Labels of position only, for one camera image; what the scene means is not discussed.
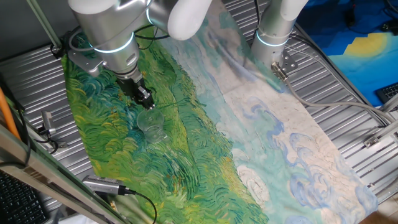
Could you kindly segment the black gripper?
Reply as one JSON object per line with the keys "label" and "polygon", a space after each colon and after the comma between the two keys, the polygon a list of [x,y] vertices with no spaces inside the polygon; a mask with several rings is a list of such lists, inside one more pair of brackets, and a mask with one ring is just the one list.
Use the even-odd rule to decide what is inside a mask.
{"label": "black gripper", "polygon": [[139,78],[138,81],[132,78],[127,80],[118,79],[118,84],[125,95],[130,96],[138,105],[146,110],[152,110],[155,103],[152,93],[145,88],[144,79]]}

